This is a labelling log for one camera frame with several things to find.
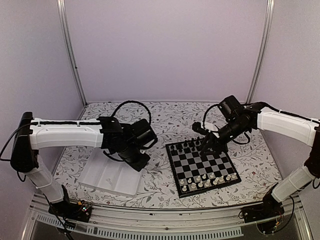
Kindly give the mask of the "white plastic tray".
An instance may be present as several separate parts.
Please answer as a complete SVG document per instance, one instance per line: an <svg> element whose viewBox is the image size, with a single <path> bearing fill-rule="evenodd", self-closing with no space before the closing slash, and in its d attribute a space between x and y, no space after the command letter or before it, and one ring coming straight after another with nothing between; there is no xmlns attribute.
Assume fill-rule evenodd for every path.
<svg viewBox="0 0 320 240"><path fill-rule="evenodd" d="M125 197L135 197L144 170L136 171L125 162L114 161L95 149L89 157L78 183L82 186Z"/></svg>

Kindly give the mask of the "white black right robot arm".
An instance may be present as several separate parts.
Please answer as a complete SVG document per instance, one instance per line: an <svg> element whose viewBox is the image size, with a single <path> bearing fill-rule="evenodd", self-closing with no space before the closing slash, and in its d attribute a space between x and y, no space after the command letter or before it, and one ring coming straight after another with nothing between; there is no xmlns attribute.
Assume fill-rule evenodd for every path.
<svg viewBox="0 0 320 240"><path fill-rule="evenodd" d="M284 179L264 195L258 213L269 218L278 210L278 203L301 192L320 177L320 121L258 101L241 104L234 95L215 104L226 124L222 127L207 122L205 111L200 122L192 125L195 132L205 135L202 154L212 149L227 151L228 143L242 134L258 130L267 141Z"/></svg>

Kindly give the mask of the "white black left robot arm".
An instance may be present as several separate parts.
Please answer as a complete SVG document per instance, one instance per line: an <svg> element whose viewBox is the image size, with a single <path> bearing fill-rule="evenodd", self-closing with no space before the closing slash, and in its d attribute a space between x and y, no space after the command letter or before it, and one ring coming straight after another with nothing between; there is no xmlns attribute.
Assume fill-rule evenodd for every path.
<svg viewBox="0 0 320 240"><path fill-rule="evenodd" d="M24 173L63 216L74 213L65 188L59 184L41 162L39 150L54 147L84 146L108 150L136 171L150 160L144 153L153 147L157 135L146 119L135 123L120 123L114 116L89 120L44 120L25 112L19 127L11 135L13 141L11 167Z"/></svg>

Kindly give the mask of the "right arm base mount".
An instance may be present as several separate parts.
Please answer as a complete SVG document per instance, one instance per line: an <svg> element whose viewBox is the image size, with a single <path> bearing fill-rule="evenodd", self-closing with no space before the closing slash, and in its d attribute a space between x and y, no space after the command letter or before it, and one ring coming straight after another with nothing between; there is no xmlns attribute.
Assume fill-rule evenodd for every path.
<svg viewBox="0 0 320 240"><path fill-rule="evenodd" d="M261 221L256 226L264 235L274 234L283 220L285 210L281 202L276 201L270 194L262 199L262 203L243 207L238 217L245 223Z"/></svg>

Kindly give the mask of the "black white chessboard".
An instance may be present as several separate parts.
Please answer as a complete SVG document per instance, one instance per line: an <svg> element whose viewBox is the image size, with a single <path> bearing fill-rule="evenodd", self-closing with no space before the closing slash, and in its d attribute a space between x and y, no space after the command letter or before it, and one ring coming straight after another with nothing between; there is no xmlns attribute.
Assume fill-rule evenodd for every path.
<svg viewBox="0 0 320 240"><path fill-rule="evenodd" d="M165 145L180 198L229 187L242 181L227 153L200 154L200 146L203 140L203 138L197 137L196 139L192 138ZM232 179L233 173L236 173L236 179ZM227 175L231 176L229 181L226 180ZM200 176L200 181L196 181L197 176ZM223 176L224 182L218 182L217 185L213 185L214 179L221 176ZM189 178L192 178L192 183L196 184L195 189L191 188L192 183L188 183ZM183 185L180 184L181 179L184 179ZM210 179L210 186L205 187L205 182L208 179ZM200 182L203 183L203 187L198 187L198 183ZM186 186L186 191L182 191L183 186Z"/></svg>

